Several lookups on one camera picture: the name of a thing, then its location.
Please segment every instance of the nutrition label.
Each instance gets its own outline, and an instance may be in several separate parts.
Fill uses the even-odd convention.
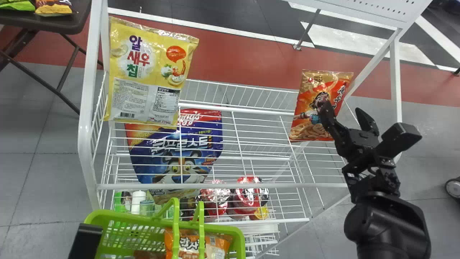
[[[114,77],[112,112],[116,118],[172,124],[179,96],[179,89]]]
[[[158,87],[153,110],[156,112],[175,112],[180,90]]]

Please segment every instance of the black table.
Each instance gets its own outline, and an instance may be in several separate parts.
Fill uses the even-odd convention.
[[[21,12],[0,10],[0,24],[12,25],[22,27],[23,29],[14,38],[0,50],[0,71],[6,65],[11,63],[15,67],[22,70],[24,73],[35,79],[41,85],[52,91],[55,95],[61,98],[72,110],[80,114],[80,110],[61,93],[62,86],[65,83],[67,75],[69,74],[72,64],[78,52],[86,55],[86,51],[78,46],[67,35],[78,34],[83,30],[86,19],[88,18],[91,9],[91,0],[74,0],[72,1],[73,13],[67,16],[59,17],[42,17],[36,15],[34,12]],[[41,79],[38,75],[34,74],[28,68],[14,60],[14,57],[21,52],[22,49],[38,34],[39,31],[49,31],[59,33],[67,40],[75,49],[70,57],[67,67],[59,81],[56,88],[48,84],[45,80]]]

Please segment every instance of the white shelf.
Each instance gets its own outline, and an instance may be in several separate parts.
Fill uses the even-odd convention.
[[[391,93],[396,107],[394,115],[400,122],[398,41],[430,1],[420,0],[414,4],[414,1],[391,0],[389,3],[385,2],[385,6],[380,6],[381,1],[377,0],[291,1],[352,17],[358,15],[366,20],[398,27],[361,73],[355,76],[345,100],[390,50]],[[109,71],[107,9],[107,0],[92,2],[88,31],[88,38],[91,40],[101,36],[105,73]],[[107,126],[107,123],[103,123],[108,80],[104,74],[100,91],[95,86],[99,40],[96,42],[97,44],[88,44],[78,132],[78,153],[93,209],[111,208],[115,190],[265,187],[270,191],[268,219],[235,221],[222,216],[216,223],[237,225],[243,229],[246,233],[247,258],[258,259],[266,253],[277,255],[277,245],[301,231],[305,226],[303,223],[309,222],[310,218],[317,217],[347,197],[348,190],[340,173],[340,168],[345,163],[337,155],[332,143],[291,143],[288,139],[297,91],[198,80],[187,81],[179,104],[181,108],[222,111],[222,155],[202,184],[140,184],[132,169],[123,124],[109,122]],[[93,97],[97,94],[99,96],[94,106]],[[107,143],[103,169],[95,170],[96,152],[102,146],[101,143]],[[239,177],[248,175],[258,176],[264,183],[236,183]],[[213,179],[222,179],[226,183],[211,184],[210,180]],[[287,224],[299,222],[303,225],[289,233]]]
[[[102,175],[96,184],[100,206],[114,209],[114,193],[121,190],[268,188],[267,219],[233,220],[224,214],[213,223],[238,226],[247,238],[249,253],[255,256],[268,245],[276,244],[279,233],[288,232],[287,224],[309,222],[312,215],[347,191],[340,172],[344,161],[333,143],[290,142],[288,133],[297,94],[293,90],[187,80],[181,92],[181,108],[205,106],[222,111],[222,153],[204,183],[142,184],[131,163],[124,123],[109,122],[108,136],[101,137],[107,98],[106,89],[102,87],[93,115],[91,141],[93,157],[101,141],[107,143]],[[263,183],[237,183],[242,176],[257,176]],[[225,184],[212,184],[214,179],[221,179]]]

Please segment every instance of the wheel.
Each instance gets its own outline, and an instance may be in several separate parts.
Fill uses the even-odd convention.
[[[450,197],[460,199],[460,177],[448,180],[445,187]]]

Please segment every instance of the gray tile floor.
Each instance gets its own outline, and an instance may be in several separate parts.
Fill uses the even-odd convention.
[[[52,84],[64,70],[25,65]],[[73,68],[63,88],[77,104],[82,73]],[[78,118],[11,66],[0,78],[0,259],[67,258],[78,223],[91,211],[76,153]],[[373,116],[381,131],[392,124],[388,100],[352,97],[349,104]],[[398,163],[402,198],[424,210],[436,259],[460,254],[460,207],[443,190],[446,180],[460,175],[459,112],[459,108],[403,103],[405,122],[415,124],[424,138]],[[355,245],[343,234],[351,207],[344,202],[313,220],[279,246],[281,256],[356,258]]]

